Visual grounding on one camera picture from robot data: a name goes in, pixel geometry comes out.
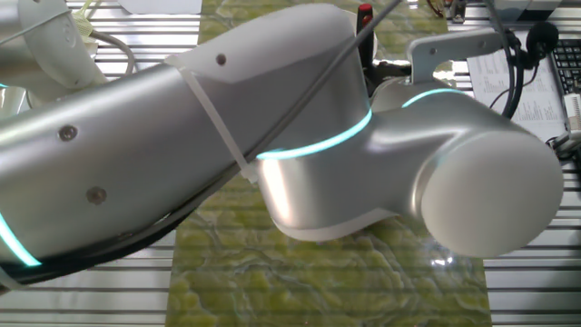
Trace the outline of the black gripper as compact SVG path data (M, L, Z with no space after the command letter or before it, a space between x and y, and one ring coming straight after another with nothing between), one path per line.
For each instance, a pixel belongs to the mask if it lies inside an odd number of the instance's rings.
M368 96L372 96L376 89L386 80L410 76L412 68L410 64L391 64L381 61L378 64L370 64L365 67L365 84Z

